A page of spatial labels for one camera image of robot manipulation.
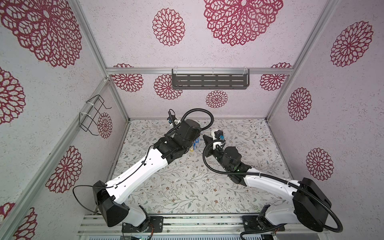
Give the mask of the blue key tag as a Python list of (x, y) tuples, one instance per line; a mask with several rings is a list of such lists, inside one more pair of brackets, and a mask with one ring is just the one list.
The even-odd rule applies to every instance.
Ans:
[(193, 144), (193, 149), (197, 149), (198, 147), (200, 146), (200, 138), (197, 138), (195, 141), (194, 141), (194, 144)]

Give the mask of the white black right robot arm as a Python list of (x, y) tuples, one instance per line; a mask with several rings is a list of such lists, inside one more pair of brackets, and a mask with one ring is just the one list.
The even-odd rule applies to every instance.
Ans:
[(328, 217), (336, 222), (337, 231), (343, 228), (331, 210), (331, 202), (312, 180), (286, 180), (262, 173), (244, 164), (237, 148), (225, 147), (223, 139), (206, 135), (203, 139), (206, 144), (203, 162), (209, 170), (228, 176), (235, 184), (272, 193), (288, 203), (288, 207), (281, 210), (272, 210), (267, 204), (257, 215), (245, 217), (245, 232), (241, 236), (283, 230), (287, 224), (301, 224), (309, 230), (322, 232), (332, 229), (326, 224)]

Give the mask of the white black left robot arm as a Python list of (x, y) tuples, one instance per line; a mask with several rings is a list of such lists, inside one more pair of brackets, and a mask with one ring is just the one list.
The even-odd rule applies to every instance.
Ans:
[(108, 227), (120, 223), (130, 224), (144, 231), (150, 216), (142, 206), (128, 206), (125, 201), (143, 182), (157, 171), (186, 154), (200, 136), (202, 128), (196, 121), (187, 119), (171, 136), (160, 138), (146, 155), (120, 176), (104, 183), (93, 184), (95, 203)]

